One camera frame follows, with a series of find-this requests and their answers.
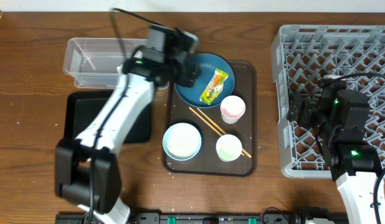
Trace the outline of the dark blue plate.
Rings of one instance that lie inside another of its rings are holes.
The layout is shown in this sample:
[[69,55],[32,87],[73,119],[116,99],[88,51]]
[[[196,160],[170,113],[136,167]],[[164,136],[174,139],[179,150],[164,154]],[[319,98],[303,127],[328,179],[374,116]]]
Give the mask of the dark blue plate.
[[[193,87],[187,88],[175,84],[177,94],[187,104],[198,108],[212,108],[220,105],[221,101],[232,94],[235,86],[235,75],[230,64],[222,57],[214,54],[197,54],[189,58],[188,62],[196,64],[201,74],[194,82]],[[216,69],[226,72],[229,76],[224,81],[223,89],[214,101],[208,105],[200,100],[201,94],[205,87],[210,83],[212,77],[215,75]]]

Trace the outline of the yellow snack wrapper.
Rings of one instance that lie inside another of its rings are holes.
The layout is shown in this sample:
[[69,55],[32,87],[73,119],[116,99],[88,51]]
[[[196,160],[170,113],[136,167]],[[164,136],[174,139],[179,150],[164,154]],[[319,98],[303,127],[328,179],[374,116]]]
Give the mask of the yellow snack wrapper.
[[210,105],[222,92],[224,82],[228,79],[228,77],[228,73],[216,68],[211,81],[201,93],[199,100],[206,105]]

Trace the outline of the wooden chopstick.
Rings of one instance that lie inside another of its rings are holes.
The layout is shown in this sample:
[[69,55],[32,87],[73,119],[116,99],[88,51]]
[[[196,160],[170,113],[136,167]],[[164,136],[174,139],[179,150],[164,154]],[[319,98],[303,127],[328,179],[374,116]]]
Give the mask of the wooden chopstick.
[[[227,134],[220,126],[218,126],[208,115],[206,115],[202,110],[199,108],[196,108],[218,131],[220,131],[222,134]],[[252,156],[244,149],[242,148],[242,154],[245,154],[249,158],[252,158]]]
[[189,110],[193,112],[194,115],[196,115],[201,121],[203,121],[216,134],[218,134],[219,136],[225,135],[225,134],[222,134],[220,131],[218,131],[197,109],[193,109],[192,107],[189,107]]

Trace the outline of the light blue bowl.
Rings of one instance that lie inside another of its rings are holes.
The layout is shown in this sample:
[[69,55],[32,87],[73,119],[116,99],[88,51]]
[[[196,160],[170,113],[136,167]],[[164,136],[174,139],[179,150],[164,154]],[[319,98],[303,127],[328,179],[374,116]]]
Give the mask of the light blue bowl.
[[165,131],[162,143],[167,156],[176,161],[186,161],[200,151],[202,137],[195,126],[176,123]]

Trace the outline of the pink-inside paper cup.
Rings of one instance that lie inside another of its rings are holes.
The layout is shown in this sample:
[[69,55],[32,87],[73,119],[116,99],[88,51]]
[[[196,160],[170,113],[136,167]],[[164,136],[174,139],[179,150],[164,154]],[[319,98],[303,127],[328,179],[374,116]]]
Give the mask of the pink-inside paper cup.
[[245,102],[242,98],[231,95],[225,97],[221,102],[221,116],[225,123],[236,123],[245,113]]

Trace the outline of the green-inside paper cup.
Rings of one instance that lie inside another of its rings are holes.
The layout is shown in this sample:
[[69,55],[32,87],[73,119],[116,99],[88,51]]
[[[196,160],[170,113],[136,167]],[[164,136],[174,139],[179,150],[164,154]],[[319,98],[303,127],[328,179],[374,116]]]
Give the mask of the green-inside paper cup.
[[242,153],[242,143],[236,136],[225,134],[217,140],[216,152],[220,160],[224,162],[234,161]]

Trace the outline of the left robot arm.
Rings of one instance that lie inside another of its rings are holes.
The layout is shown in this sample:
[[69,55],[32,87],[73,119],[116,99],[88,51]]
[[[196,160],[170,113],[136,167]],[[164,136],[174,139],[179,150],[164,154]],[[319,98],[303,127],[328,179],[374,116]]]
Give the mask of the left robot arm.
[[85,207],[82,223],[126,223],[130,209],[120,199],[117,157],[157,86],[192,86],[198,75],[188,62],[194,47],[140,45],[126,56],[118,83],[96,118],[75,139],[55,148],[55,194]]

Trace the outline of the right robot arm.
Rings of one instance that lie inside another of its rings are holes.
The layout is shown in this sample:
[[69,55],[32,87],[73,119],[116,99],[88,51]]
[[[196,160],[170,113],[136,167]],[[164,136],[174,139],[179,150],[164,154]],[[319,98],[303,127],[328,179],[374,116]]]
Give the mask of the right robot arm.
[[313,129],[350,223],[385,223],[382,167],[364,141],[369,98],[354,90],[325,90],[319,100],[293,96],[287,114],[299,127]]

